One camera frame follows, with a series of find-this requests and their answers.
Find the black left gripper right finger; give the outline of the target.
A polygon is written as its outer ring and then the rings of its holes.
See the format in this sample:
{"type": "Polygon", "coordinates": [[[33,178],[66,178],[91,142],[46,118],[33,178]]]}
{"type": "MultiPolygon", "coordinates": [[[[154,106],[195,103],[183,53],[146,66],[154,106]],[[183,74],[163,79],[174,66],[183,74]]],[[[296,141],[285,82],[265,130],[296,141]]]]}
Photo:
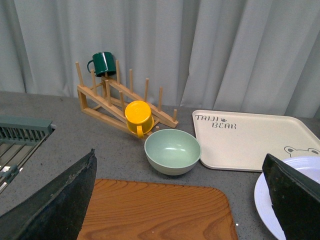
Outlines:
{"type": "Polygon", "coordinates": [[[287,240],[320,238],[320,184],[267,154],[262,171],[271,206],[287,240]]]}

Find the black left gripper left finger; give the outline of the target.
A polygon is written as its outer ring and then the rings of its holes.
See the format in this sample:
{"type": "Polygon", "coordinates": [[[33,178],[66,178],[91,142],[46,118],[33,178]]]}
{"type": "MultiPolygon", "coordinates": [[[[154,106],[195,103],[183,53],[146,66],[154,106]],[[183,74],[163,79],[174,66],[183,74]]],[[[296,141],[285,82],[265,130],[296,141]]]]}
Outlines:
{"type": "Polygon", "coordinates": [[[92,149],[63,173],[0,217],[2,240],[75,240],[93,193],[92,149]]]}

